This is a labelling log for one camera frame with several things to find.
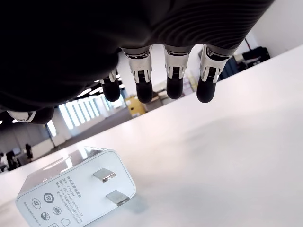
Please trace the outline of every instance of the white wall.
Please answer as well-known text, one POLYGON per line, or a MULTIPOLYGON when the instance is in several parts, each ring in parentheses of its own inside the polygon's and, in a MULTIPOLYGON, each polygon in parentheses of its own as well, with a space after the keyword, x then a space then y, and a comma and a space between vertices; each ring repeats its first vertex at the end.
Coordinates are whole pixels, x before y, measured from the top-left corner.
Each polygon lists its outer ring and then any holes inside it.
MULTIPOLYGON (((199 51, 202 49, 202 45, 198 44, 192 49, 187 69, 192 72, 193 75, 199 75, 200 59, 198 57, 199 51)), ((160 44, 155 44, 151 49, 151 81, 153 85, 157 85, 163 81, 166 81, 166 69, 164 58, 164 47, 160 44)), ((123 52, 119 53, 119 63, 117 66, 118 73, 121 75, 122 82, 125 85, 125 89, 128 95, 136 94, 136 84, 131 73, 128 60, 123 52)))
POLYGON ((53 143, 51 139, 47 139, 32 147, 33 159, 37 159, 42 155, 45 155, 53 148, 53 143))
MULTIPOLYGON (((258 43, 257 40, 255 38, 255 35, 253 34, 252 31, 250 31, 247 36, 246 36, 246 40, 250 45, 251 49, 255 49, 256 47, 258 47, 258 43)), ((243 42, 240 44, 240 46, 238 47, 238 49, 236 50, 235 54, 240 54, 240 53, 244 53, 249 51, 250 49, 248 48, 245 40, 243 40, 243 42)))
POLYGON ((253 27, 259 45, 275 57, 303 44, 303 0, 276 0, 253 27))

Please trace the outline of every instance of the ceiling light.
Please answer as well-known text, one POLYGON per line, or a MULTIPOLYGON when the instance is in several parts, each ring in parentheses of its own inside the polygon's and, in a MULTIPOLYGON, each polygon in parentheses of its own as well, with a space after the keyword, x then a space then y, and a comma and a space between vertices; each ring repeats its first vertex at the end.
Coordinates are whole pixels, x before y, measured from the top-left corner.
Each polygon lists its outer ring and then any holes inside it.
POLYGON ((81 96, 87 94, 87 93, 90 92, 90 91, 91 91, 91 88, 86 89, 85 91, 81 92, 77 97, 79 98, 79 97, 81 97, 81 96))
POLYGON ((102 87, 98 87, 97 89, 91 91, 91 92, 89 93, 89 95, 93 95, 94 93, 97 93, 97 92, 100 91, 101 89, 102 89, 102 87))

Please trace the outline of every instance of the wall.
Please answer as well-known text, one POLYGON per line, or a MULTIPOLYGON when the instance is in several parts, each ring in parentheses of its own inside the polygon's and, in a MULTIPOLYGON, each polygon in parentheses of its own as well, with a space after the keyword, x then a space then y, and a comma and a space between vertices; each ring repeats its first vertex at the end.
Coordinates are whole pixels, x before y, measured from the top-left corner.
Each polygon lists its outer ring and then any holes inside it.
MULTIPOLYGON (((250 31, 247 34, 246 40, 249 43, 251 49, 255 49, 256 47, 259 46, 258 43, 257 43, 256 37, 255 37, 255 35, 253 34, 252 31, 250 31)), ((240 46, 236 50, 235 54, 240 54, 240 53, 244 53, 244 52, 247 52, 247 51, 250 51, 250 49, 248 48, 245 40, 243 40, 243 42, 240 44, 240 46)))
MULTIPOLYGON (((187 71, 191 71, 193 75, 198 77, 200 68, 200 59, 198 57, 199 51, 202 49, 202 45, 198 44, 192 49, 188 64, 187 71)), ((151 49, 151 81, 153 86, 157 85, 163 81, 166 81, 166 69, 165 69, 165 59, 164 59, 164 47, 160 44, 155 44, 151 49)), ((119 63, 117 66, 117 71, 121 75, 123 84, 128 95, 136 94, 136 85, 131 73, 128 60, 123 52, 119 53, 119 63)))
POLYGON ((303 44, 302 0, 276 0, 253 27, 259 45, 275 57, 303 44))
POLYGON ((14 148, 25 149, 25 144, 31 146, 49 138, 46 127, 37 124, 18 122, 12 125, 0 126, 0 151, 7 153, 14 148))

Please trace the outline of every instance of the window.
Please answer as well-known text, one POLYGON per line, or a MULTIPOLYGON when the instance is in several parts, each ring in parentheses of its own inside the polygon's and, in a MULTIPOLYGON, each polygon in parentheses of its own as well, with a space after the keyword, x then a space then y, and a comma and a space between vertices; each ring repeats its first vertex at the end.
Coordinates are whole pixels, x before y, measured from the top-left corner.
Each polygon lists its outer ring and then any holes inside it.
POLYGON ((60 105, 60 106, 59 106, 59 109, 60 109, 60 112, 61 112, 61 114, 62 114, 62 116, 63 116, 63 119, 64 119, 64 121, 65 121, 67 127, 68 127, 69 129, 73 129, 74 126, 73 126, 73 124, 72 124, 72 122, 71 122, 70 116, 69 116, 68 113, 67 113, 67 110, 66 110, 66 108, 65 108, 65 105, 64 105, 64 104, 60 105))
POLYGON ((56 128, 53 124, 53 121, 50 120, 48 123, 47 123, 47 127, 49 129, 49 131, 51 132, 51 135, 54 137, 57 135, 57 132, 56 132, 56 128))

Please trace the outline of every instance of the table surface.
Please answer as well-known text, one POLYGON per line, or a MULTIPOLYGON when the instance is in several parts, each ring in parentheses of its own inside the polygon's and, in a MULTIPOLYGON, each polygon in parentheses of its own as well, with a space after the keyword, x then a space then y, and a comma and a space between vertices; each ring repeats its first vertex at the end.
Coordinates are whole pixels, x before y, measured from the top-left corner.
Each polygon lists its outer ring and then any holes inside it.
POLYGON ((137 194, 89 227, 301 227, 303 46, 195 94, 0 174, 0 226, 26 227, 28 174, 80 146, 112 148, 137 194))

